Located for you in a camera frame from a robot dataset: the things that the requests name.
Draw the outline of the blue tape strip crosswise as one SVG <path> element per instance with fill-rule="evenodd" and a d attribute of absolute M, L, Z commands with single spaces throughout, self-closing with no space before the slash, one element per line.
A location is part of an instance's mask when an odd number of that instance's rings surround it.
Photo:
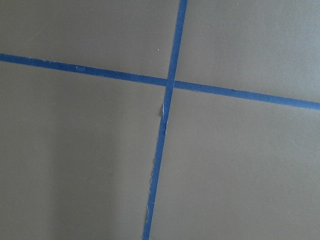
<path fill-rule="evenodd" d="M 144 83 L 156 86 L 165 86 L 167 80 L 164 78 L 139 75 L 127 72 L 120 72 L 114 70 L 107 70 L 89 66 L 75 65 L 70 63 L 63 63 L 50 60 L 42 60 L 32 57 L 17 56 L 11 54 L 0 54 L 0 60 L 2 62 L 27 65 L 45 69 L 52 69 L 64 72 L 72 72 L 84 75 L 91 75 L 103 78 L 111 78 L 116 80 L 124 80 L 130 82 Z M 175 88 L 181 90 L 188 90 L 194 92 L 216 94 L 221 96 L 228 96 L 233 98 L 247 99 L 252 101 L 266 102 L 278 105 L 285 105 L 291 107 L 298 107 L 310 110 L 319 110 L 320 104 L 318 102 L 300 100 L 282 96 L 268 95 L 250 91 L 234 90 L 230 88 L 223 88 L 211 85 L 203 85 L 186 81 L 177 80 L 174 85 Z"/>

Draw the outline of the blue tape strip lengthwise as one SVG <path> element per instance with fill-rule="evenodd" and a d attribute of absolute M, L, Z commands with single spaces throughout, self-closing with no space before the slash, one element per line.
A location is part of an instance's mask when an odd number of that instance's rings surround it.
<path fill-rule="evenodd" d="M 186 0 L 181 0 L 178 5 L 177 18 L 175 24 L 174 38 L 172 43 L 170 62 L 168 67 L 167 79 L 165 84 L 165 92 L 162 103 L 162 116 L 159 123 L 159 130 L 157 136 L 157 143 L 154 155 L 154 162 L 152 167 L 152 175 L 149 185 L 148 201 L 146 205 L 146 218 L 143 226 L 142 236 L 143 240 L 150 238 L 150 232 L 152 227 L 153 213 L 156 202 L 156 195 L 158 189 L 158 182 L 161 170 L 162 156 L 166 139 L 166 131 L 169 120 L 172 95 L 175 85 L 176 71 L 179 60 L 180 46 L 183 35 L 183 28 L 185 22 L 185 16 L 187 11 Z"/>

